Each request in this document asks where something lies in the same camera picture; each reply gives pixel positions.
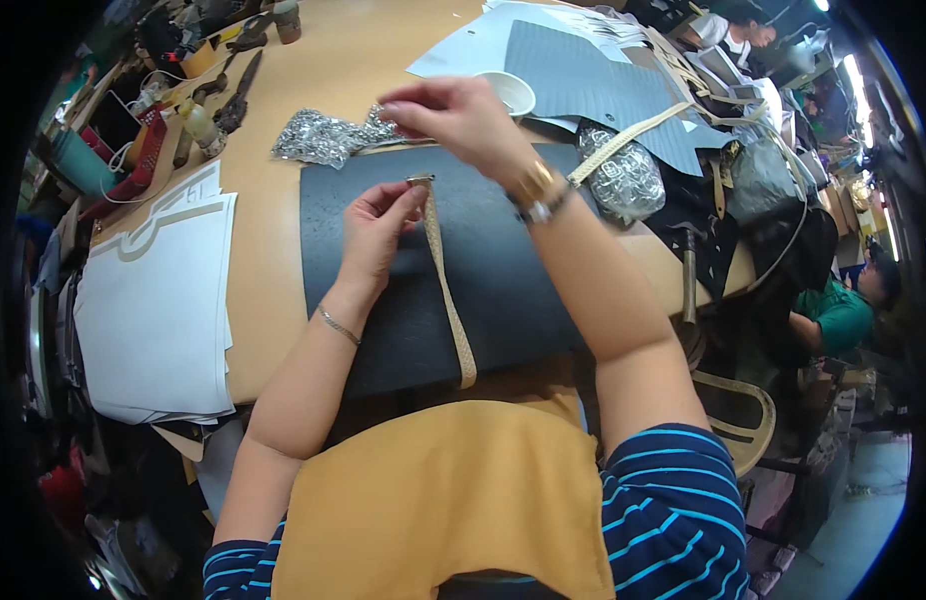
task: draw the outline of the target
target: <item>silver bracelet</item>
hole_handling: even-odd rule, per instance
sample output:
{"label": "silver bracelet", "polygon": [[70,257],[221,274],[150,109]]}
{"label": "silver bracelet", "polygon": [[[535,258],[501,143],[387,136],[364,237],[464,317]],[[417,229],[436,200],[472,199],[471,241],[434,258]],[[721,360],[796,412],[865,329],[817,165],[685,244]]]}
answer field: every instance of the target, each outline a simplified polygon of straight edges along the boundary
{"label": "silver bracelet", "polygon": [[345,335],[346,337],[348,337],[350,342],[353,342],[357,346],[359,346],[362,343],[362,341],[359,338],[353,335],[352,331],[349,331],[348,329],[346,329],[345,327],[337,323],[335,320],[333,320],[332,317],[329,316],[329,313],[326,312],[326,309],[323,307],[322,302],[316,305],[316,310],[323,316],[323,320],[326,321],[327,325],[329,325],[334,330],[337,330],[343,335]]}

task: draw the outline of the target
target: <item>wooden chair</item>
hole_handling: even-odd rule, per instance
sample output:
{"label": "wooden chair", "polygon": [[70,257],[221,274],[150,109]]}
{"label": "wooden chair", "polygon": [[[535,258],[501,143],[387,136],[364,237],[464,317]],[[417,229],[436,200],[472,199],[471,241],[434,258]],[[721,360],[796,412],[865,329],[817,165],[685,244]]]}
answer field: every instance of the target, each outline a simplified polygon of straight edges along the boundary
{"label": "wooden chair", "polygon": [[724,379],[716,375],[711,376],[709,373],[699,370],[693,373],[693,381],[720,390],[727,390],[737,394],[742,393],[745,396],[752,397],[755,402],[759,403],[762,409],[762,418],[759,426],[755,429],[731,425],[709,416],[709,425],[712,427],[712,432],[730,450],[736,477],[742,477],[756,465],[763,452],[766,451],[766,447],[769,446],[770,438],[773,437],[773,429],[776,428],[776,406],[773,405],[773,400],[769,398],[768,393],[755,385],[734,379]]}

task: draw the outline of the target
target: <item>fluorescent light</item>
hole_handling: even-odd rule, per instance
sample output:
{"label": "fluorescent light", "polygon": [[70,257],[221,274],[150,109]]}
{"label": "fluorescent light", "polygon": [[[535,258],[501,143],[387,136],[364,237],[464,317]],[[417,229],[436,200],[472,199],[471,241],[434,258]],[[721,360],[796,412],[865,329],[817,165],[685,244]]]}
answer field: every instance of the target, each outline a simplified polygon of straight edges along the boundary
{"label": "fluorescent light", "polygon": [[877,192],[879,194],[879,203],[883,205],[883,216],[886,218],[886,228],[889,230],[889,245],[893,251],[893,260],[900,260],[900,251],[896,247],[896,232],[893,231],[893,222],[889,218],[889,207],[883,204],[882,192]]}
{"label": "fluorescent light", "polygon": [[873,126],[870,125],[868,120],[863,121],[862,130],[863,144],[865,144],[867,148],[873,148]]}
{"label": "fluorescent light", "polygon": [[859,73],[859,67],[856,65],[856,57],[852,54],[845,55],[843,65],[846,66],[846,74],[850,77],[850,85],[853,87],[853,98],[856,99],[856,123],[861,126],[863,144],[867,148],[873,148],[870,105],[866,102],[866,93],[863,91],[863,76]]}

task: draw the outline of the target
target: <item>wooden table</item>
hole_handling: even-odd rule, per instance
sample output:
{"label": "wooden table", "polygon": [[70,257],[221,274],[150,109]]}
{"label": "wooden table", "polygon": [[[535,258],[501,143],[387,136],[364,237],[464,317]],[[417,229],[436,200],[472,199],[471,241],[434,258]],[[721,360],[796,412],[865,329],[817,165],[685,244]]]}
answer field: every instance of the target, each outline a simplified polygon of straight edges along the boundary
{"label": "wooden table", "polygon": [[[225,192],[238,192],[229,258],[227,307],[233,347],[227,351],[233,402],[253,402],[288,353],[306,323],[300,251],[300,167],[270,157],[270,149],[290,117],[300,109],[362,122],[375,99],[411,83],[405,72],[437,42],[482,14],[482,0],[307,0],[301,3],[302,38],[279,43],[267,30],[266,46],[243,126],[229,136],[221,155]],[[217,51],[220,58],[225,47]],[[206,107],[221,107],[255,54],[239,54],[229,66],[229,88],[210,96]],[[209,81],[221,67],[211,69]],[[171,118],[154,175],[154,186],[170,189],[203,163],[196,146],[189,162],[173,173],[172,159],[181,130]],[[552,141],[527,132],[534,141]],[[103,223],[99,241],[139,226],[148,202],[117,211]],[[682,309],[682,264],[649,228],[638,223],[616,231],[619,242],[643,266],[667,313]],[[730,268],[726,294],[749,285],[753,263],[741,246]],[[697,283],[699,305],[709,294]]]}

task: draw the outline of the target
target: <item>black cap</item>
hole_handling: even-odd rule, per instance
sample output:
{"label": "black cap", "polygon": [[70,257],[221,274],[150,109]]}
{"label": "black cap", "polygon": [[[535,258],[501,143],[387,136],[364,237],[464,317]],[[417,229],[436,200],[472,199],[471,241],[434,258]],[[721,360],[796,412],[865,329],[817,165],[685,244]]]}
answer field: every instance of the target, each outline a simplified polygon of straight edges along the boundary
{"label": "black cap", "polygon": [[870,252],[870,254],[871,258],[873,258],[873,265],[877,268],[877,273],[879,273],[883,293],[886,294],[883,306],[886,310],[889,310],[893,308],[893,303],[896,301],[897,296],[900,295],[900,266],[886,251],[875,254]]}

